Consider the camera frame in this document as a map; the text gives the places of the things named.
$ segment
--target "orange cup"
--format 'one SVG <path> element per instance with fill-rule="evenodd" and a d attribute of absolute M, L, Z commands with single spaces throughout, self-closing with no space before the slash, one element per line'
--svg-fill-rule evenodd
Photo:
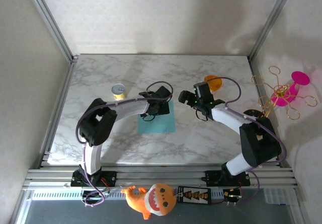
<path fill-rule="evenodd" d="M 206 82 L 207 80 L 210 80 L 210 79 L 215 78 L 215 77 L 218 77 L 218 76 L 206 76 L 204 81 Z M 215 80 L 212 80 L 212 81 L 208 81 L 208 86 L 209 86 L 209 89 L 210 89 L 211 92 L 217 91 L 221 87 L 221 84 L 222 84 L 221 79 L 215 79 Z"/>

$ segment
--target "tin can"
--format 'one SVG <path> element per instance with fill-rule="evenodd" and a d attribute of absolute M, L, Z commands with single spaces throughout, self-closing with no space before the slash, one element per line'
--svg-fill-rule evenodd
<path fill-rule="evenodd" d="M 121 83 L 115 84 L 112 87 L 112 93 L 114 95 L 115 100 L 123 100 L 125 98 L 125 86 Z"/>

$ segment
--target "can lid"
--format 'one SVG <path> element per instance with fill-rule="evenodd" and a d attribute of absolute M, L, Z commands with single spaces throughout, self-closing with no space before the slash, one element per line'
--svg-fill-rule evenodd
<path fill-rule="evenodd" d="M 118 84 L 115 84 L 113 87 L 112 87 L 112 93 L 114 95 L 121 95 L 125 92 L 125 86 L 121 83 L 118 83 Z"/>

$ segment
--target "plush toy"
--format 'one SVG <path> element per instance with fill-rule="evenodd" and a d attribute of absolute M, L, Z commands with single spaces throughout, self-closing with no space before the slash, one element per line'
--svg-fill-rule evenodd
<path fill-rule="evenodd" d="M 152 185 L 149 191 L 138 188 L 139 194 L 134 194 L 135 186 L 122 190 L 126 195 L 128 205 L 143 214 L 145 220 L 149 219 L 151 213 L 156 215 L 168 214 L 176 205 L 177 197 L 169 185 L 157 183 Z"/>

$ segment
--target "teal cloth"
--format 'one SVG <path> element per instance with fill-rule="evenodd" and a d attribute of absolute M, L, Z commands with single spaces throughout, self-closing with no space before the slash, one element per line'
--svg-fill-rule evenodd
<path fill-rule="evenodd" d="M 175 108 L 173 101 L 169 101 L 170 113 L 166 115 L 156 116 L 151 122 L 145 122 L 138 115 L 137 133 L 164 133 L 164 132 L 176 132 L 175 122 Z"/>

